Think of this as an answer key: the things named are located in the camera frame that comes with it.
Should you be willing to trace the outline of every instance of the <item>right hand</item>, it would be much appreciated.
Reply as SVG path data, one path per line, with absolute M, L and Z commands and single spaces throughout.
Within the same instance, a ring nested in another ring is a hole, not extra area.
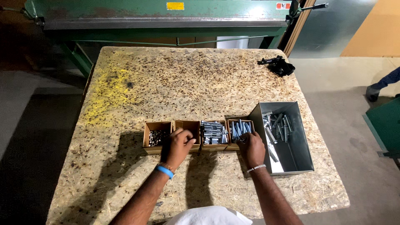
M 162 146 L 161 162 L 176 170 L 195 142 L 192 132 L 182 128 L 176 129 Z
M 264 164 L 265 147 L 262 139 L 257 132 L 242 134 L 241 139 L 245 142 L 237 141 L 240 152 L 247 166 L 247 169 Z

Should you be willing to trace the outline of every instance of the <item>white shirt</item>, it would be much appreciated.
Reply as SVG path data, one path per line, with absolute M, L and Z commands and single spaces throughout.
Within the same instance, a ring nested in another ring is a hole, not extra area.
M 222 206 L 188 209 L 164 225 L 251 225 L 253 221 L 241 213 Z

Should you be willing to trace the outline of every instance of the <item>red sticker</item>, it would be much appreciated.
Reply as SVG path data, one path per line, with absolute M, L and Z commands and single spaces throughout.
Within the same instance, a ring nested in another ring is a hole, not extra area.
M 290 9 L 290 3 L 277 3 L 276 9 Z

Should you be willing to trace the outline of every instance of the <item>workbench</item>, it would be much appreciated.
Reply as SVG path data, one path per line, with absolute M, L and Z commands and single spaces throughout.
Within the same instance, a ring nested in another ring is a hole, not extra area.
M 103 47 L 62 168 L 46 224 L 108 224 L 159 162 L 142 149 L 145 121 L 224 120 L 261 102 L 297 101 L 314 172 L 274 177 L 297 214 L 350 205 L 294 74 L 256 60 L 280 50 Z M 220 205 L 262 218 L 238 152 L 186 157 L 149 224 L 188 208 Z

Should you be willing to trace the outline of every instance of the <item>yellow paint stain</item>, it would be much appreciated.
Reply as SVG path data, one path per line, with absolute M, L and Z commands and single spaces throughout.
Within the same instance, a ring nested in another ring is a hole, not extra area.
M 122 123 L 122 121 L 115 120 L 116 115 L 113 110 L 128 102 L 128 98 L 125 97 L 128 88 L 124 84 L 125 77 L 121 74 L 116 76 L 111 77 L 108 73 L 103 73 L 92 82 L 90 102 L 84 112 L 86 125 L 112 127 Z

